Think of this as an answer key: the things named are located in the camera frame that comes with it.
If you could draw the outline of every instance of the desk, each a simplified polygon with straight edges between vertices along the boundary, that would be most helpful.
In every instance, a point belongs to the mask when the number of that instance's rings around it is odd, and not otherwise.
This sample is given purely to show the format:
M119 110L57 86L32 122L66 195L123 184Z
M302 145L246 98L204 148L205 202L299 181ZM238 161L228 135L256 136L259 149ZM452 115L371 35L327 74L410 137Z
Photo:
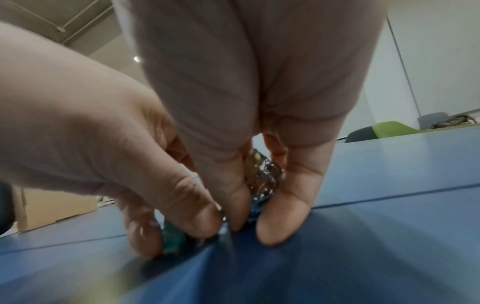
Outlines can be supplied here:
M460 137L476 138L478 144L480 129L473 134L467 129L442 137L450 144ZM441 148L440 139L433 140ZM407 143L425 146L424 141L407 137L387 144ZM352 156L363 154L366 159L384 150L375 141L347 145L353 145L347 151ZM408 190L419 194L402 195L398 184L388 188L391 193L382 190L386 198L372 193L372 200L365 202L352 192L354 200L342 201L347 205L318 204L302 229L276 248L262 247L249 230L222 235L181 256L146 262L128 248L113 206L29 232L36 233L35 239L29 233L8 236L0 239L0 299L38 304L479 303L480 186L473 182L480 180L472 170L479 165L474 161L479 150L473 147L456 152L463 159L444 155L448 147L424 151L425 158L430 153L432 158L455 162L424 170L445 176L452 172L442 170L456 168L455 174L461 170L462 176L470 177L457 176L467 183L450 178L452 186L447 184L449 177L438 177L438 185L430 180L424 188L410 183ZM349 160L346 149L336 152L337 162ZM336 167L329 174L340 175ZM399 167L390 167L390 179L402 180L406 174L395 168ZM378 183L373 175L355 173L348 178L352 181L353 176L365 185ZM370 178L370 183L360 177Z

